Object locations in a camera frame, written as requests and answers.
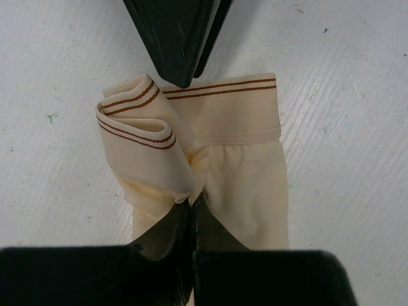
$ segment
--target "stitching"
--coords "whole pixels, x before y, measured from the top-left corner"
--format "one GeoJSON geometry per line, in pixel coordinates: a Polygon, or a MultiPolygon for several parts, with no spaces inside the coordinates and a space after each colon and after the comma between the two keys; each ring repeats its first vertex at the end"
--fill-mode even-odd
{"type": "Polygon", "coordinates": [[[203,90],[203,89],[210,89],[210,88],[236,86],[236,85],[252,84],[252,83],[274,82],[274,81],[276,81],[276,78],[266,78],[266,79],[263,79],[263,80],[251,80],[251,81],[217,84],[217,85],[209,85],[209,86],[187,88],[187,89],[177,89],[175,91],[163,91],[163,94],[175,94],[176,92],[200,91],[200,90],[203,90]]]}
{"type": "Polygon", "coordinates": [[[207,134],[207,135],[201,135],[198,134],[199,137],[253,137],[253,136],[266,136],[266,135],[270,135],[270,134],[275,134],[276,132],[279,132],[279,130],[277,129],[279,126],[274,126],[274,127],[268,127],[266,129],[256,129],[255,131],[252,132],[245,132],[245,134],[218,134],[218,135],[211,135],[211,134],[207,134]]]}
{"type": "Polygon", "coordinates": [[[134,97],[134,98],[131,98],[131,99],[125,99],[125,100],[121,100],[121,101],[118,101],[118,102],[110,103],[110,104],[108,104],[108,105],[102,106],[102,108],[109,108],[109,107],[113,107],[113,106],[116,106],[116,105],[119,105],[119,104],[123,104],[123,103],[133,102],[133,101],[139,100],[139,99],[142,98],[144,95],[146,95],[146,93],[148,93],[149,90],[151,90],[151,88],[153,87],[153,85],[154,85],[154,82],[151,81],[150,85],[149,85],[140,95],[138,95],[138,96],[136,96],[136,97],[134,97]]]}
{"type": "Polygon", "coordinates": [[[115,136],[121,137],[121,138],[123,138],[123,139],[130,140],[131,142],[139,143],[140,145],[144,145],[144,146],[146,146],[146,147],[153,148],[153,149],[156,149],[156,150],[168,150],[168,149],[170,149],[171,147],[173,147],[173,146],[176,144],[176,138],[174,138],[173,143],[169,144],[167,147],[155,147],[155,146],[153,146],[153,145],[149,145],[149,144],[143,143],[143,142],[138,142],[137,140],[134,140],[134,139],[132,139],[132,138],[129,138],[129,137],[126,137],[126,136],[122,136],[122,135],[120,135],[120,134],[117,134],[117,133],[114,133],[114,132],[112,132],[112,131],[109,131],[107,128],[103,127],[99,122],[98,122],[98,125],[99,125],[102,129],[104,129],[106,132],[108,132],[108,133],[111,133],[111,134],[113,134],[113,135],[115,135],[115,136]]]}
{"type": "Polygon", "coordinates": [[[167,99],[168,100],[175,100],[175,99],[197,98],[197,97],[202,97],[202,96],[213,96],[213,95],[216,95],[216,94],[230,94],[232,92],[262,91],[264,89],[273,89],[273,88],[276,88],[276,85],[264,86],[264,87],[253,87],[253,88],[231,89],[231,90],[228,90],[228,91],[204,92],[203,94],[190,94],[190,95],[187,95],[187,96],[167,97],[167,99]]]}
{"type": "Polygon", "coordinates": [[[170,138],[173,136],[173,131],[171,131],[170,135],[167,136],[167,137],[164,138],[164,139],[159,139],[159,140],[150,139],[150,138],[142,137],[142,136],[139,136],[139,135],[136,135],[136,134],[133,134],[133,133],[124,131],[124,130],[122,130],[122,129],[118,129],[117,127],[111,126],[111,125],[109,125],[109,124],[103,122],[103,121],[102,121],[101,119],[99,119],[98,117],[96,117],[96,118],[97,118],[97,120],[98,120],[100,123],[102,123],[102,124],[104,124],[104,125],[110,127],[111,129],[114,129],[114,130],[116,130],[116,131],[118,131],[118,132],[122,132],[122,133],[128,134],[128,135],[130,135],[130,136],[134,136],[134,137],[139,138],[139,139],[142,139],[142,140],[146,140],[147,142],[163,143],[163,142],[167,142],[168,140],[170,140],[170,138]]]}
{"type": "Polygon", "coordinates": [[[246,135],[217,135],[217,136],[212,136],[212,135],[198,135],[197,137],[199,139],[205,140],[207,145],[253,145],[253,144],[260,144],[260,143],[269,143],[269,142],[278,142],[279,137],[273,138],[273,139],[265,139],[255,142],[246,142],[246,139],[248,138],[254,138],[254,137],[267,137],[267,136],[276,136],[279,134],[279,131],[270,131],[267,133],[262,133],[262,134],[246,134],[246,135]],[[232,138],[232,139],[242,139],[240,141],[230,141],[230,140],[225,140],[225,138],[232,138]]]}
{"type": "Polygon", "coordinates": [[[133,110],[133,109],[135,109],[135,108],[141,108],[141,107],[143,107],[143,106],[146,106],[146,105],[148,105],[150,102],[152,102],[152,101],[159,95],[159,93],[160,93],[160,89],[157,88],[157,89],[156,89],[156,92],[154,93],[154,95],[151,96],[150,99],[146,100],[146,102],[144,102],[144,103],[142,103],[142,104],[139,104],[139,105],[135,105],[135,106],[129,106],[129,107],[125,107],[125,108],[120,108],[120,109],[118,109],[118,110],[114,110],[114,111],[112,111],[112,112],[105,113],[105,115],[109,116],[109,115],[113,115],[113,114],[115,114],[115,113],[125,112],[126,110],[133,110]]]}

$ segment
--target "sock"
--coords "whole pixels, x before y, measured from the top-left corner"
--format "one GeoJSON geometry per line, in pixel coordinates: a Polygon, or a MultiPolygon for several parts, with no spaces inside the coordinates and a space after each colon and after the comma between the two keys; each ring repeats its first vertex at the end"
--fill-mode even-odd
{"type": "Polygon", "coordinates": [[[96,117],[106,160],[134,206],[133,238],[203,192],[249,248],[288,248],[274,74],[162,90],[140,75],[103,93],[96,117]]]}

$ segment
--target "fabric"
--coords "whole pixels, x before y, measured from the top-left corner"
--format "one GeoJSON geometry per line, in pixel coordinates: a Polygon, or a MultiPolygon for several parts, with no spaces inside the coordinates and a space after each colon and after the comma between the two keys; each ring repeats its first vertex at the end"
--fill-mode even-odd
{"type": "Polygon", "coordinates": [[[106,160],[134,206],[133,238],[203,192],[250,249],[288,248],[274,74],[161,90],[140,75],[103,94],[96,117],[106,160]]]}

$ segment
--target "brown stripe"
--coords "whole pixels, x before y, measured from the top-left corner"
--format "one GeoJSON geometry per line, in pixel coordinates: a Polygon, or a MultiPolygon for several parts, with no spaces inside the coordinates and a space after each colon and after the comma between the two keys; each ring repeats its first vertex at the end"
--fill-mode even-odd
{"type": "Polygon", "coordinates": [[[167,136],[167,137],[164,138],[164,139],[158,139],[158,140],[156,140],[156,139],[150,139],[150,138],[142,137],[142,136],[139,136],[139,135],[136,135],[136,134],[133,134],[133,133],[124,131],[124,130],[122,130],[122,129],[118,129],[117,127],[111,126],[111,125],[107,124],[106,122],[103,122],[103,121],[102,121],[101,119],[99,119],[98,117],[96,117],[96,118],[97,118],[97,120],[98,120],[100,123],[102,123],[102,124],[104,124],[104,125],[110,127],[111,129],[114,129],[114,130],[116,130],[116,131],[118,131],[118,132],[122,132],[122,133],[124,133],[124,134],[128,134],[128,135],[130,135],[130,136],[134,136],[134,137],[139,138],[139,139],[142,139],[142,140],[146,140],[147,142],[163,143],[163,142],[167,142],[168,140],[170,140],[170,138],[173,136],[173,131],[171,131],[170,135],[167,136]]]}
{"type": "Polygon", "coordinates": [[[159,93],[160,93],[160,89],[157,88],[157,89],[156,89],[156,92],[154,93],[154,95],[151,96],[148,100],[146,100],[146,102],[144,102],[144,103],[142,103],[142,104],[139,104],[139,105],[135,105],[135,106],[129,106],[129,107],[120,108],[120,109],[118,109],[118,110],[114,110],[114,111],[112,111],[112,112],[105,113],[105,115],[109,116],[109,115],[113,115],[113,114],[115,114],[115,113],[121,113],[121,112],[125,112],[125,111],[127,111],[127,110],[134,110],[135,108],[141,108],[141,107],[143,107],[143,106],[146,106],[146,105],[148,105],[150,102],[152,102],[152,101],[159,95],[159,93]]]}
{"type": "Polygon", "coordinates": [[[175,94],[176,92],[188,92],[188,91],[201,91],[203,89],[210,89],[210,88],[236,86],[236,85],[253,84],[253,83],[265,83],[265,82],[274,82],[274,81],[276,81],[276,78],[266,78],[263,80],[250,80],[250,81],[243,81],[243,82],[236,82],[236,83],[226,83],[226,84],[209,85],[209,86],[194,87],[194,88],[187,88],[187,89],[177,89],[175,91],[163,91],[163,94],[175,94]]]}
{"type": "Polygon", "coordinates": [[[139,100],[140,98],[144,97],[144,95],[146,95],[146,93],[148,93],[149,90],[151,90],[151,88],[153,87],[153,85],[154,85],[154,82],[151,81],[150,85],[149,85],[140,95],[138,95],[138,96],[136,96],[136,97],[134,97],[134,98],[131,98],[131,99],[121,100],[121,101],[118,101],[118,102],[113,102],[113,103],[104,105],[104,106],[102,106],[102,108],[108,108],[108,107],[113,107],[113,106],[116,106],[116,105],[119,105],[119,104],[123,104],[123,103],[127,103],[127,102],[137,101],[137,100],[139,100]]]}
{"type": "Polygon", "coordinates": [[[173,146],[176,144],[176,138],[174,138],[174,141],[173,141],[171,144],[169,144],[167,147],[155,147],[155,146],[153,146],[153,145],[149,145],[149,144],[143,143],[143,142],[138,142],[137,140],[134,140],[134,139],[132,139],[132,138],[129,138],[129,137],[122,136],[122,135],[120,135],[120,134],[114,133],[114,132],[108,130],[107,128],[103,127],[99,122],[98,122],[98,124],[99,124],[99,126],[100,126],[102,129],[104,129],[104,130],[105,130],[106,132],[108,132],[108,133],[111,133],[111,134],[113,134],[113,135],[115,135],[115,136],[121,137],[121,138],[123,138],[123,139],[130,140],[131,142],[139,143],[140,145],[144,145],[144,146],[146,146],[146,147],[153,148],[153,149],[156,149],[156,150],[167,150],[167,149],[170,149],[171,147],[173,147],[173,146]]]}
{"type": "Polygon", "coordinates": [[[264,86],[264,87],[253,87],[253,88],[231,89],[229,91],[204,92],[203,94],[190,94],[190,95],[187,95],[187,96],[167,97],[167,99],[168,100],[175,100],[175,99],[197,98],[197,97],[202,97],[202,96],[213,96],[213,95],[216,95],[216,94],[230,94],[232,92],[262,91],[262,90],[265,90],[265,89],[273,89],[273,88],[276,88],[276,85],[264,86]]]}

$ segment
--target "white surface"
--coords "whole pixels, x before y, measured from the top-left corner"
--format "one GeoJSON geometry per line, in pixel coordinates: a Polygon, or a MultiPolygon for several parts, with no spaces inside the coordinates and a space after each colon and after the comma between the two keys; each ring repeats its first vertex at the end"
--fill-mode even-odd
{"type": "MultiPolygon", "coordinates": [[[[128,242],[93,108],[137,74],[163,81],[122,1],[1,4],[0,245],[128,242]]],[[[236,0],[202,78],[277,74],[291,245],[336,254],[361,305],[408,305],[407,16],[405,0],[236,0]]]]}

